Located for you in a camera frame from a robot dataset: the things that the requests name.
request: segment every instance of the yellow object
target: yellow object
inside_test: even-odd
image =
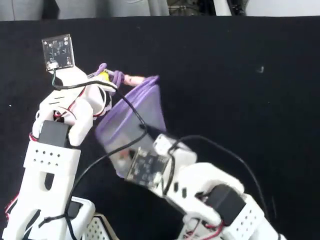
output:
[[[103,80],[105,80],[106,82],[110,82],[109,74],[106,71],[103,71],[102,73],[100,73],[99,76],[102,76]]]

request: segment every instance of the perforated white panel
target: perforated white panel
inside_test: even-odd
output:
[[[83,240],[111,240],[99,217],[93,217],[82,236]]]
[[[265,217],[256,201],[246,195],[246,205],[229,227],[223,230],[228,240],[248,240]]]
[[[30,141],[23,166],[51,174],[75,175],[80,153],[77,149]]]

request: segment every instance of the red wire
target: red wire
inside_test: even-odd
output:
[[[86,86],[82,89],[82,91],[79,93],[79,95],[75,98],[75,100],[69,105],[69,107],[67,108],[67,110],[69,110],[70,111],[70,109],[72,108],[72,106],[76,103],[76,100],[78,99],[78,98],[80,98],[83,94],[84,94],[84,92],[85,92],[85,89],[86,89]],[[64,115],[64,114],[66,114],[67,112],[63,112],[62,114],[57,114],[57,113],[55,113],[53,116],[55,117],[55,118],[59,118],[59,117],[61,117],[62,115]]]
[[[19,193],[17,193],[17,194],[15,195],[15,197],[5,206],[5,208],[4,208],[4,212],[5,212],[5,213],[7,213],[8,209],[9,209],[9,206],[10,206],[14,201],[16,201],[16,199],[18,198],[18,196],[19,196]]]
[[[213,235],[203,238],[201,240],[209,240],[209,239],[213,239],[214,237],[217,237],[222,232],[223,227],[224,227],[224,222],[222,221],[219,225],[218,230]]]
[[[77,100],[78,98],[80,98],[80,97],[84,94],[85,89],[86,89],[86,87],[84,87],[84,88],[82,89],[82,91],[79,93],[79,95],[76,97],[76,99],[70,104],[70,106],[68,107],[68,110],[69,110],[69,111],[70,111],[71,107],[76,103],[76,100]]]
[[[213,226],[213,225],[210,225],[210,224],[206,224],[205,227],[208,228],[208,229],[215,229],[216,228],[216,226]]]
[[[34,142],[37,142],[37,141],[38,141],[38,139],[35,138],[35,136],[33,136],[32,132],[29,133],[29,138],[30,138],[30,140],[32,140],[32,141],[34,141]]]

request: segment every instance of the white wall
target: white wall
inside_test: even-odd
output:
[[[248,16],[320,16],[320,0],[248,0]]]

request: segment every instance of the purple string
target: purple string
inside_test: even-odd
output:
[[[95,76],[98,76],[107,68],[107,64],[105,62],[101,63],[98,70],[94,73]]]
[[[107,64],[105,62],[101,63],[98,70],[94,73],[95,76],[98,76],[107,68]],[[125,76],[121,71],[115,71],[112,77],[112,83],[116,85],[117,88],[120,87],[121,83],[124,81]]]

